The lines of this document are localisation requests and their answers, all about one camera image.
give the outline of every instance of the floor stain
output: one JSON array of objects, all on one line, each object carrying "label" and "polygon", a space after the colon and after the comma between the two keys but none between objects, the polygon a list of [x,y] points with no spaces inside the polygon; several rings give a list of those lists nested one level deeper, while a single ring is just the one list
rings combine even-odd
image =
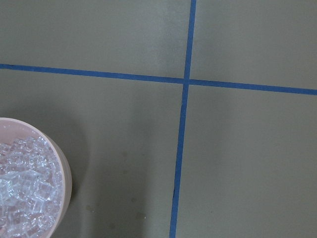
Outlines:
[{"label": "floor stain", "polygon": [[146,218],[147,218],[146,214],[144,214],[142,212],[138,212],[137,215],[135,216],[136,220],[144,220]]},{"label": "floor stain", "polygon": [[109,224],[109,228],[110,228],[111,230],[114,230],[114,229],[115,229],[115,223],[110,223],[110,224]]},{"label": "floor stain", "polygon": [[87,206],[86,206],[86,210],[89,211],[89,212],[91,212],[91,213],[94,213],[94,212],[95,212],[94,209],[93,209],[90,205],[87,205]]}]

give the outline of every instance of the painter's tape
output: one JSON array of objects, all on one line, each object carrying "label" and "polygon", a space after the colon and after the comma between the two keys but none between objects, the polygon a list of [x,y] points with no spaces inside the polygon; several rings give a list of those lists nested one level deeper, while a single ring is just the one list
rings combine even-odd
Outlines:
[{"label": "painter's tape", "polygon": [[178,84],[183,83],[182,78],[147,76],[147,75],[137,75],[137,74],[127,74],[127,73],[110,73],[110,72],[78,70],[78,69],[49,68],[49,67],[10,65],[10,64],[0,64],[0,68],[21,70],[21,71],[42,72],[42,73],[60,73],[60,74],[71,74],[71,75],[81,75],[81,76],[90,76],[90,77],[120,78],[120,79],[163,82],[163,83],[178,83]]},{"label": "painter's tape", "polygon": [[193,39],[194,39],[195,12],[196,12],[196,0],[191,0],[189,24],[188,24],[187,47],[186,47],[186,58],[185,58],[184,81],[183,81],[182,106],[180,110],[180,120],[179,120],[179,130],[178,130],[178,143],[177,143],[177,155],[176,155],[175,178],[174,178],[174,193],[173,193],[172,211],[171,211],[170,227],[169,227],[169,238],[176,238],[179,191],[180,191],[180,181],[181,181],[181,173],[182,173],[184,135],[185,135],[185,123],[186,123],[186,111],[187,111],[187,102],[188,102],[189,77],[190,77],[190,67],[191,67],[191,61],[192,61],[192,50],[193,50]]},{"label": "painter's tape", "polygon": [[231,83],[231,82],[195,80],[195,79],[191,79],[189,81],[189,84],[200,85],[200,86],[210,86],[210,87],[238,88],[238,89],[248,89],[248,90],[269,91],[269,92],[317,95],[317,89],[307,89],[307,88],[292,88],[292,87],[280,87],[280,86],[270,86],[270,85],[260,85],[260,84]]}]

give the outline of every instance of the blue tape line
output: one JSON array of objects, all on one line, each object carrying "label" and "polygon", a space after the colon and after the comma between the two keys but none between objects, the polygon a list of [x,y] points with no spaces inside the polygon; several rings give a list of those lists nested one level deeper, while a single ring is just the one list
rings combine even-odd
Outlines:
[{"label": "blue tape line", "polygon": [[[152,82],[163,82],[163,83],[177,83],[177,84],[184,84],[186,83],[185,81],[187,80],[187,78],[184,80],[182,78],[173,78],[173,77],[159,77],[159,76],[147,76],[147,75],[137,75],[137,74],[126,74],[126,73],[111,73],[111,72],[37,67],[37,66],[26,66],[26,65],[0,64],[0,69],[2,68],[12,69],[12,70],[21,70],[21,71],[60,73],[60,74],[70,74],[70,75],[80,75],[80,76],[90,76],[90,77],[119,78],[119,79],[152,81]],[[189,76],[190,69],[185,68],[185,70],[186,70],[185,75]],[[190,79],[189,85],[317,95],[317,89],[280,87],[280,86],[270,86],[270,85],[260,85],[260,84],[232,83],[232,82],[208,81],[208,80],[197,80],[197,79]]]},{"label": "blue tape line", "polygon": [[21,71],[42,72],[42,73],[60,73],[60,74],[71,74],[71,75],[104,77],[104,78],[120,78],[120,79],[163,82],[163,83],[183,84],[184,82],[184,79],[182,78],[146,76],[146,75],[126,74],[126,73],[110,73],[110,72],[88,71],[88,70],[66,69],[66,68],[49,68],[49,67],[10,65],[10,64],[0,64],[0,68],[21,70]]},{"label": "blue tape line", "polygon": [[189,23],[188,23],[187,48],[186,48],[185,70],[184,70],[185,80],[189,80],[189,76],[190,76],[190,66],[192,62],[193,39],[194,39],[195,13],[196,13],[196,0],[192,0],[190,4],[190,14],[189,14]]},{"label": "blue tape line", "polygon": [[195,12],[196,12],[196,0],[191,0],[189,23],[188,23],[185,69],[184,69],[182,106],[180,110],[180,120],[179,120],[179,130],[178,130],[178,143],[177,143],[177,155],[176,155],[175,178],[174,178],[174,193],[173,193],[172,211],[171,211],[171,219],[170,219],[170,227],[169,227],[169,238],[176,238],[176,226],[177,226],[177,215],[178,215],[180,181],[181,181],[181,173],[182,173],[189,77],[190,77],[190,67],[191,67],[191,61],[192,61],[192,50],[193,50],[193,39],[194,39]]},{"label": "blue tape line", "polygon": [[222,88],[238,88],[238,89],[260,90],[260,91],[281,92],[281,93],[317,95],[316,89],[280,87],[280,86],[269,86],[269,85],[248,84],[248,83],[230,83],[230,82],[190,79],[189,84],[200,85],[200,86],[222,87]]},{"label": "blue tape line", "polygon": [[178,130],[178,144],[177,144],[175,178],[174,178],[174,193],[173,193],[173,201],[172,201],[169,238],[176,237],[176,225],[177,225],[177,214],[178,214],[180,179],[181,179],[181,173],[182,173],[186,111],[187,111],[187,101],[188,101],[188,88],[189,88],[189,84],[183,85],[182,107],[180,110],[180,120],[179,120],[179,130]]}]

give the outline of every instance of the gray floor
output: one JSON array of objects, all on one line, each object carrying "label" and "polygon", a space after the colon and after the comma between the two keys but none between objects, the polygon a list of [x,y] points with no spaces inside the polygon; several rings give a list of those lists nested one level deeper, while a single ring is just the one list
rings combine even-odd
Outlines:
[{"label": "gray floor", "polygon": [[[190,0],[0,0],[0,63],[182,78]],[[199,0],[191,79],[317,89],[317,2]],[[0,70],[66,154],[53,238],[167,238],[182,85]],[[317,237],[317,97],[189,88],[177,237]]]}]

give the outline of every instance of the pink bowl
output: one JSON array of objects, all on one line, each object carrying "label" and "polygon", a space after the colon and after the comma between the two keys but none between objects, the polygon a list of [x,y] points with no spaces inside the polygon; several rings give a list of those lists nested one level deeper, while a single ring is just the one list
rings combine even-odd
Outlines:
[{"label": "pink bowl", "polygon": [[62,206],[51,230],[47,231],[44,235],[41,236],[41,238],[49,238],[58,227],[69,205],[72,190],[70,167],[62,150],[55,144],[52,139],[50,139],[43,132],[20,120],[11,118],[0,118],[0,143],[12,144],[14,139],[25,139],[28,136],[32,136],[35,138],[41,136],[49,143],[58,159],[62,173],[62,183],[64,189],[62,193]]}]

